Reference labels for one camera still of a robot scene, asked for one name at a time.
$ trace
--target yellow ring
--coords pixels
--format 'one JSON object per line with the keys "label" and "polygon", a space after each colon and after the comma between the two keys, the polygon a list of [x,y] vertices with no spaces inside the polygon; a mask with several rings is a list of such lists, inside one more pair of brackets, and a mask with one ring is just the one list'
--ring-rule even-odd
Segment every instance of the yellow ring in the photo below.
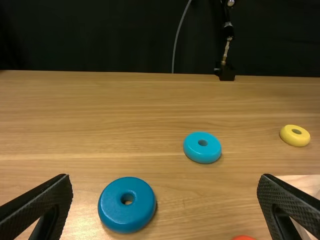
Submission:
{"label": "yellow ring", "polygon": [[281,139],[292,146],[304,147],[310,142],[310,133],[297,125],[285,125],[280,130]]}

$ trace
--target toy ring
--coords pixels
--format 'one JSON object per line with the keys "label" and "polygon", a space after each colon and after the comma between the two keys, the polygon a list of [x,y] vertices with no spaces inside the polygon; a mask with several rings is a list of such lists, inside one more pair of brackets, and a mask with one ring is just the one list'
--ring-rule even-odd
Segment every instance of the toy ring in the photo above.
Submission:
{"label": "toy ring", "polygon": [[193,132],[183,142],[185,155],[194,162],[210,164],[217,161],[222,153],[219,140],[207,132]]}
{"label": "toy ring", "polygon": [[310,133],[297,125],[285,125],[280,130],[281,139],[289,145],[304,147],[310,142]]}
{"label": "toy ring", "polygon": [[136,177],[111,182],[101,193],[98,214],[109,229],[122,234],[136,232],[151,220],[156,209],[152,188]]}

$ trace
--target orange ring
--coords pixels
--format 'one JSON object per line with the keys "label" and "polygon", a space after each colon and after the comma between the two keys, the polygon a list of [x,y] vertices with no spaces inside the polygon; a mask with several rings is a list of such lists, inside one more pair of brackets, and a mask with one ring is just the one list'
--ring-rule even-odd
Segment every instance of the orange ring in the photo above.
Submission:
{"label": "orange ring", "polygon": [[256,239],[250,236],[240,235],[240,236],[235,236],[234,238],[232,238],[232,240],[256,240]]}

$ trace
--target wooden table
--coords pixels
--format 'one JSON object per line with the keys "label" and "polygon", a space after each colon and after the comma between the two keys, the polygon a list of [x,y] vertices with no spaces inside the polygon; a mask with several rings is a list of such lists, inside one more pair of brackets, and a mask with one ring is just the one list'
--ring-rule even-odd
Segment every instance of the wooden table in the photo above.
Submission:
{"label": "wooden table", "polygon": [[[286,124],[306,128],[311,143],[284,143]],[[187,159],[182,143],[194,131],[219,138],[219,161]],[[319,143],[319,78],[0,72],[0,205],[70,174],[62,240],[269,240],[260,176],[319,174]],[[130,235],[97,214],[104,187],[123,176],[142,178],[157,198],[153,220]]]}

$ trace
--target ring hole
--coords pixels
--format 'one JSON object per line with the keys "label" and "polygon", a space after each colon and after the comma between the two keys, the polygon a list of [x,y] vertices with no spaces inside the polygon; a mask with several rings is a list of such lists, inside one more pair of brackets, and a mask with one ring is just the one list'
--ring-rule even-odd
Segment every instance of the ring hole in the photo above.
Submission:
{"label": "ring hole", "polygon": [[125,193],[121,196],[121,203],[124,205],[130,205],[135,200],[135,197],[131,193]]}
{"label": "ring hole", "polygon": [[295,134],[302,134],[302,132],[298,129],[292,129],[292,132],[294,132]]}
{"label": "ring hole", "polygon": [[201,139],[201,140],[198,141],[198,144],[199,144],[200,146],[205,147],[205,146],[208,145],[208,142],[207,142],[206,140],[204,140],[204,139]]}

